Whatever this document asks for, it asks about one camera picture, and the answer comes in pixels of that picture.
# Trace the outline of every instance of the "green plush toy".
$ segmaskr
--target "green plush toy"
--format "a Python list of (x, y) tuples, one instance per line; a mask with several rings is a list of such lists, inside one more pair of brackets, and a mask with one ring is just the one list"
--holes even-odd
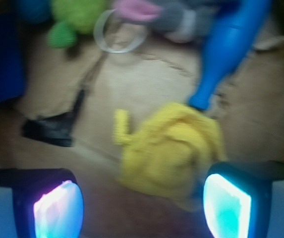
[(56, 24), (48, 35), (53, 48), (69, 48), (77, 43), (77, 33), (91, 35), (109, 0), (52, 0)]

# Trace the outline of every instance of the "black object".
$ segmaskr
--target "black object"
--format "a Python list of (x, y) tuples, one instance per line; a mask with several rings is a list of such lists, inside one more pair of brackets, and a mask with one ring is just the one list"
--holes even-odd
[(19, 238), (35, 238), (34, 203), (43, 194), (70, 180), (77, 183), (73, 173), (66, 169), (19, 170), (0, 169), (0, 187), (13, 192), (13, 209)]
[(211, 166), (208, 176), (211, 174), (220, 174), (253, 197), (249, 238), (267, 237), (272, 183), (284, 180), (284, 162), (220, 162)]
[(28, 120), (22, 128), (24, 137), (61, 147), (72, 146), (72, 126), (80, 111), (84, 90), (78, 94), (71, 112), (38, 120)]

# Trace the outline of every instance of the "yellow cloth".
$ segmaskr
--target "yellow cloth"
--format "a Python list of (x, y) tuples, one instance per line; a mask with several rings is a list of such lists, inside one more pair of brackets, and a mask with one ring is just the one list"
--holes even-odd
[(122, 145), (124, 186), (170, 198), (189, 210), (198, 175), (215, 161), (225, 161), (218, 123), (179, 103), (170, 103), (128, 134), (128, 112), (115, 114), (114, 142)]

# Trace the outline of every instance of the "glowing light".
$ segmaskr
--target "glowing light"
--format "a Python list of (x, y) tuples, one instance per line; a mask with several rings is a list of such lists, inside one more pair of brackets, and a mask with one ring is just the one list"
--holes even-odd
[(78, 185), (65, 181), (34, 204), (36, 238), (77, 238), (83, 222)]
[(204, 185), (204, 211), (215, 238), (247, 238), (251, 196), (219, 174), (208, 176)]

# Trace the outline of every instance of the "blue toy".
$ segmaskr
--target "blue toy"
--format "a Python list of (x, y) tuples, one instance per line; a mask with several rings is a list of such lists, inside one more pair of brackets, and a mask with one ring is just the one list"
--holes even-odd
[(250, 50), (270, 6), (271, 0), (243, 0), (239, 5), (223, 6), (203, 50), (201, 82), (189, 99), (191, 107), (209, 108), (217, 85), (237, 69)]
[(50, 0), (14, 0), (15, 11), (28, 24), (39, 24), (50, 19)]
[(16, 19), (0, 15), (0, 102), (21, 96), (25, 90), (24, 68), (16, 37)]

